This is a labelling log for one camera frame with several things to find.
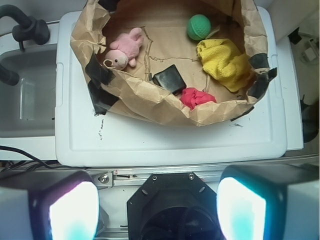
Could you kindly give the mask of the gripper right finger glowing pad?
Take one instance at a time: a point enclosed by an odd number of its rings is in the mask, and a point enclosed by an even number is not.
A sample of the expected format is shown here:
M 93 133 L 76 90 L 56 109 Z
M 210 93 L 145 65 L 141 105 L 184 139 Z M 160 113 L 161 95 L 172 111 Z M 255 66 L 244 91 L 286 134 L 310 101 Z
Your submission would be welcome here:
M 319 167 L 227 166 L 217 188 L 217 216 L 227 240 L 318 240 Z

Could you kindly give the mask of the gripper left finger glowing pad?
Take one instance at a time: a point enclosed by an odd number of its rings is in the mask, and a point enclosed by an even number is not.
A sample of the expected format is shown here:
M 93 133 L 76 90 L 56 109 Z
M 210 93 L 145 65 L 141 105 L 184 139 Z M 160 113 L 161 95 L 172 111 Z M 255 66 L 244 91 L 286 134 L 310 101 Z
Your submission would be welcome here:
M 3 171 L 2 240 L 92 240 L 99 192 L 83 170 Z

